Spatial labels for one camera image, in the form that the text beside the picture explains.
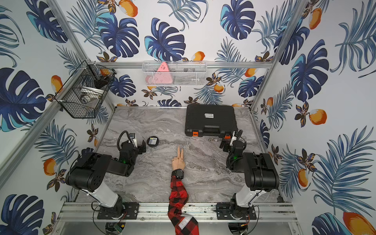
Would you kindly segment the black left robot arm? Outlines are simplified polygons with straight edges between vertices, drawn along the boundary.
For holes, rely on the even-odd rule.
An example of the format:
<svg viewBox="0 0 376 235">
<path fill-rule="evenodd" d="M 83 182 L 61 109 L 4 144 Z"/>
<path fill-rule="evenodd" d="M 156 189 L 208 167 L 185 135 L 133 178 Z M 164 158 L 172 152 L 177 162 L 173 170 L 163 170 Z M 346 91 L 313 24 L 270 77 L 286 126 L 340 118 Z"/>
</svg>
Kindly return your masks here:
<svg viewBox="0 0 376 235">
<path fill-rule="evenodd" d="M 119 158 L 94 152 L 83 154 L 70 169 L 66 183 L 81 190 L 99 203 L 97 219 L 135 220 L 138 203 L 124 203 L 122 197 L 112 191 L 103 181 L 106 173 L 129 177 L 135 168 L 137 156 L 146 152 L 146 142 L 134 147 L 130 141 L 117 146 Z"/>
</svg>

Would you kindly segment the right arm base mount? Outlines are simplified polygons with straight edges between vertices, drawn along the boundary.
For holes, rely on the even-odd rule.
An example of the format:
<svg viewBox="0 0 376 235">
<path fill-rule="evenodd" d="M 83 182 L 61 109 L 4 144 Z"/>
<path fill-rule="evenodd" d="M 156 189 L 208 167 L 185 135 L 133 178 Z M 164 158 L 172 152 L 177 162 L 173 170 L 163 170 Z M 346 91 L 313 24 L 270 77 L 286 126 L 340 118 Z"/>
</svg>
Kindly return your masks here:
<svg viewBox="0 0 376 235">
<path fill-rule="evenodd" d="M 217 203 L 214 212 L 218 220 L 256 220 L 254 206 L 240 207 L 235 203 Z"/>
</svg>

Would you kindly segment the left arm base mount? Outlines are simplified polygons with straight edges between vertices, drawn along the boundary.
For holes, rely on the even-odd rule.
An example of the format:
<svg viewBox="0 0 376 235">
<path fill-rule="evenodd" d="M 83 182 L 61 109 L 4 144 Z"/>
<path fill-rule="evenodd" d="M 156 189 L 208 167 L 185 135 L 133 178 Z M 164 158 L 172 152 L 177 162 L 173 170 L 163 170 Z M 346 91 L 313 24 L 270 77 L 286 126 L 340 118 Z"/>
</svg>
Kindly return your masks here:
<svg viewBox="0 0 376 235">
<path fill-rule="evenodd" d="M 115 207 L 108 208 L 100 206 L 97 219 L 99 220 L 135 220 L 137 219 L 139 212 L 139 203 L 127 202 L 123 203 L 122 206 L 119 204 Z"/>
</svg>

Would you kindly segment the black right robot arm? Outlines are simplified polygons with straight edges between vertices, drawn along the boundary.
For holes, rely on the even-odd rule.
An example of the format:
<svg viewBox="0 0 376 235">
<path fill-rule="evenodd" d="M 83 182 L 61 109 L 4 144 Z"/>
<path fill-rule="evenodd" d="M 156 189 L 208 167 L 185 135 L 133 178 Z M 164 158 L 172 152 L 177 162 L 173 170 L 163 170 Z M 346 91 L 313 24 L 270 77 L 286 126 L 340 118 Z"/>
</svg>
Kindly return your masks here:
<svg viewBox="0 0 376 235">
<path fill-rule="evenodd" d="M 220 148 L 229 153 L 226 166 L 232 173 L 244 174 L 244 185 L 228 203 L 217 203 L 218 220 L 255 220 L 256 199 L 279 187 L 280 180 L 268 154 L 245 152 L 246 144 L 239 140 L 222 139 Z"/>
</svg>

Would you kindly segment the red plaid sleeved forearm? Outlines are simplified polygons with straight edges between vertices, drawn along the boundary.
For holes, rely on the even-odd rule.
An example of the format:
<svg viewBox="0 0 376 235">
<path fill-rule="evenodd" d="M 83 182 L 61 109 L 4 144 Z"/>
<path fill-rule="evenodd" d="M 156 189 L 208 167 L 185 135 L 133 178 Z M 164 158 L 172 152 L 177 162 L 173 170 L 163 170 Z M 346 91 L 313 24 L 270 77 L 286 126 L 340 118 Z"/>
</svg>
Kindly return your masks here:
<svg viewBox="0 0 376 235">
<path fill-rule="evenodd" d="M 175 229 L 177 235 L 199 235 L 197 220 L 187 213 L 182 212 L 182 208 L 188 201 L 189 195 L 181 179 L 171 177 L 171 194 L 169 197 L 168 218 Z"/>
</svg>

